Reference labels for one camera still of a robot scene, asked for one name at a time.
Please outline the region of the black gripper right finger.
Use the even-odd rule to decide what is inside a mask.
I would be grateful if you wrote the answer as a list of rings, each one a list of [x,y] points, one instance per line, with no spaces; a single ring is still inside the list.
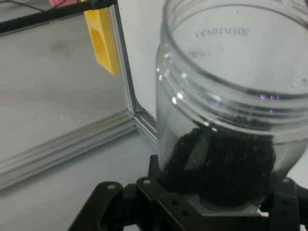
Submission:
[[[285,178],[262,203],[262,212],[268,212],[269,231],[299,231],[308,229],[308,190],[291,178]]]

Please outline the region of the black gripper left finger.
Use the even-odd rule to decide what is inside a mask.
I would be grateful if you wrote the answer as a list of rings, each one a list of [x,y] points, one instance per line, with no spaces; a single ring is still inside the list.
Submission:
[[[123,187],[99,183],[69,227],[71,231],[200,231],[202,216],[176,193],[167,193],[156,180],[158,158],[151,155],[147,177]]]

